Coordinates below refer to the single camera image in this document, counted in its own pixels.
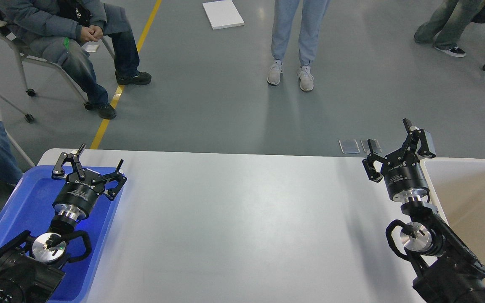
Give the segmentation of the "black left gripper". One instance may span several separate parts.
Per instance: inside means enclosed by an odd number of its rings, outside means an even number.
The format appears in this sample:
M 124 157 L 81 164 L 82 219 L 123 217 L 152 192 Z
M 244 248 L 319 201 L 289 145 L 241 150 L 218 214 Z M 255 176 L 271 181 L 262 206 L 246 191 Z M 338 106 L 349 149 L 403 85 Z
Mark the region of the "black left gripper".
M 120 171 L 123 159 L 109 174 L 102 175 L 97 171 L 83 169 L 79 156 L 85 147 L 86 144 L 82 144 L 75 153 L 61 153 L 52 170 L 53 180 L 66 178 L 53 202 L 54 212 L 74 221 L 87 219 L 102 195 L 113 201 L 127 181 L 127 177 Z M 65 163 L 70 163 L 73 168 L 73 173 L 67 177 L 63 169 Z

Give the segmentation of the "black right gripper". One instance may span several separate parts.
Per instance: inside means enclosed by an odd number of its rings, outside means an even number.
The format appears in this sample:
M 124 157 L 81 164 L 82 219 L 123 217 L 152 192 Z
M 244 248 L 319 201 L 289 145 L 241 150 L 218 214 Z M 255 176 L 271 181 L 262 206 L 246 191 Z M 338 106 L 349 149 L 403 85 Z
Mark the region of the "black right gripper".
M 406 202 L 407 197 L 423 198 L 429 194 L 419 162 L 436 157 L 431 133 L 414 126 L 409 119 L 404 118 L 402 122 L 408 135 L 399 152 L 381 157 L 376 150 L 377 141 L 368 139 L 369 154 L 362 160 L 368 179 L 376 183 L 384 179 L 389 199 L 400 203 Z M 376 162 L 382 164 L 380 171 L 375 167 Z

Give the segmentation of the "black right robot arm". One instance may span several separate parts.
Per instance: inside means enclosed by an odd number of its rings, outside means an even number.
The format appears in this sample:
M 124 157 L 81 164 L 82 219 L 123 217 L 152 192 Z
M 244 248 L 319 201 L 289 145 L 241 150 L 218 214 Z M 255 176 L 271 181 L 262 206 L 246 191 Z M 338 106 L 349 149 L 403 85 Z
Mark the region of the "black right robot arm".
M 375 140 L 362 161 L 367 177 L 384 181 L 391 201 L 410 217 L 392 221 L 385 234 L 389 248 L 408 261 L 415 273 L 413 288 L 426 303 L 485 303 L 485 265 L 464 244 L 431 203 L 421 159 L 436 157 L 431 134 L 403 119 L 402 146 L 381 157 Z

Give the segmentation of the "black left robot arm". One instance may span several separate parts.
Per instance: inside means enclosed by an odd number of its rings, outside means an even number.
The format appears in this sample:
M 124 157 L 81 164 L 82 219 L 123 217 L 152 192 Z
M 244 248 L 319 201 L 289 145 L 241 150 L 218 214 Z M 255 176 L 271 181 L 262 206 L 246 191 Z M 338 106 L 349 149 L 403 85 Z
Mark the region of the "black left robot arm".
M 78 303 L 91 287 L 119 192 L 117 167 L 83 167 L 84 150 L 27 171 L 0 213 L 0 303 Z

